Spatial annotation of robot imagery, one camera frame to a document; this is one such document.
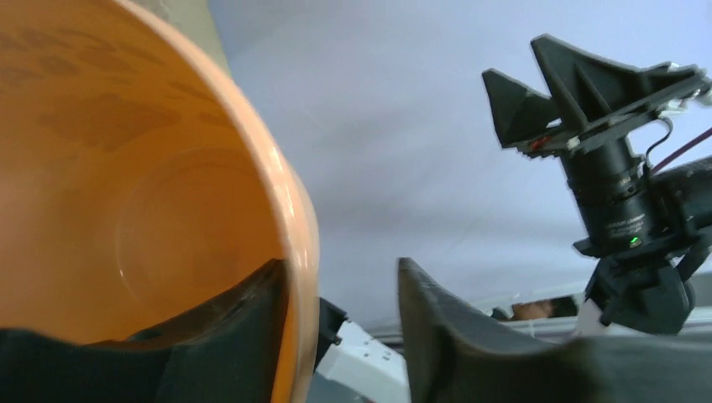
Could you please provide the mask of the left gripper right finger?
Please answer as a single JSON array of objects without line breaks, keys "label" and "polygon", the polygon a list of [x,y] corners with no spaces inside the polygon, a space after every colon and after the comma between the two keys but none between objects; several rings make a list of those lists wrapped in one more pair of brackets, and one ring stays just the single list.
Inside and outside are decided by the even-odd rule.
[{"label": "left gripper right finger", "polygon": [[711,341],[603,336],[550,343],[507,327],[397,264],[414,402],[708,402]]}]

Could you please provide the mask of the large orange plastic bucket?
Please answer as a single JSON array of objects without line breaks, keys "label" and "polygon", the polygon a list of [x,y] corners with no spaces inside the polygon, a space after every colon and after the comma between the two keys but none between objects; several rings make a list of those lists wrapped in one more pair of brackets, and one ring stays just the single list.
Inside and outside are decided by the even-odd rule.
[{"label": "large orange plastic bucket", "polygon": [[318,296],[312,203],[197,45],[130,1],[1,4],[1,319],[41,291],[128,329],[272,259],[287,323]]}]

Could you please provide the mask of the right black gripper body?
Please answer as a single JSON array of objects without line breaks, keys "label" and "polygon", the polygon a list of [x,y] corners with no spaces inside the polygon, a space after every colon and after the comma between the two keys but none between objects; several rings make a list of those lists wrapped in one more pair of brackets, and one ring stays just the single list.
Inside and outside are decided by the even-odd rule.
[{"label": "right black gripper body", "polygon": [[663,108],[589,131],[566,129],[559,114],[543,136],[513,147],[529,158],[560,159],[588,233],[576,245],[582,254],[627,259],[710,242],[710,159],[656,174],[628,142],[630,131],[661,119]]}]

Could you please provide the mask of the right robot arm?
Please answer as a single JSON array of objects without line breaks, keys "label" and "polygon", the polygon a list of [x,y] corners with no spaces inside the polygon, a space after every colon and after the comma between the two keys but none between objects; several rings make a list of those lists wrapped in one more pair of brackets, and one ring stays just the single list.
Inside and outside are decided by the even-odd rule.
[{"label": "right robot arm", "polygon": [[679,333],[695,306],[690,278],[711,254],[711,160],[665,170],[628,136],[654,121],[672,128],[689,101],[709,105],[710,78],[696,65],[622,64],[549,34],[531,49],[548,94],[496,69],[482,79],[500,146],[558,158],[578,205],[587,237],[575,248],[598,263],[575,332]]}]

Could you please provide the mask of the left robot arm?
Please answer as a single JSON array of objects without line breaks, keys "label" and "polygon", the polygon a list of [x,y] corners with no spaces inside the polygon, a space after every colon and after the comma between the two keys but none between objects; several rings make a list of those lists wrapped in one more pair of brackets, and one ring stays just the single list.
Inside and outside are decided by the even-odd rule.
[{"label": "left robot arm", "polygon": [[411,259],[398,267],[403,349],[328,301],[287,323],[288,265],[272,259],[202,302],[122,329],[41,291],[39,311],[1,319],[4,402],[301,402],[313,374],[373,402],[708,402],[711,341],[603,336],[550,343],[449,294]]}]

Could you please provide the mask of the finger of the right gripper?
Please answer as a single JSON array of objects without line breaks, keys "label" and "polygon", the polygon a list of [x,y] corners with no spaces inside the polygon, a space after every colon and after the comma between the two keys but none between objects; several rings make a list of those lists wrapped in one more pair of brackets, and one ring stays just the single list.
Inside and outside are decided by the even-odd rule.
[{"label": "finger of the right gripper", "polygon": [[699,89],[699,68],[635,68],[600,58],[551,35],[531,41],[563,126],[589,131],[630,113],[647,113]]},{"label": "finger of the right gripper", "polygon": [[548,124],[559,119],[558,109],[549,96],[501,71],[488,69],[482,73],[482,80],[502,148],[540,138]]}]

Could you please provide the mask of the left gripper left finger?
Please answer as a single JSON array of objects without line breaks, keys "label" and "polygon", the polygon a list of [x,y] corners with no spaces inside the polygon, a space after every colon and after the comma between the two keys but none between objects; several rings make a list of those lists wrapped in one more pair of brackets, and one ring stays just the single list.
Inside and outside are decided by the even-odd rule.
[{"label": "left gripper left finger", "polygon": [[285,320],[285,264],[124,341],[1,332],[4,402],[267,402]]}]

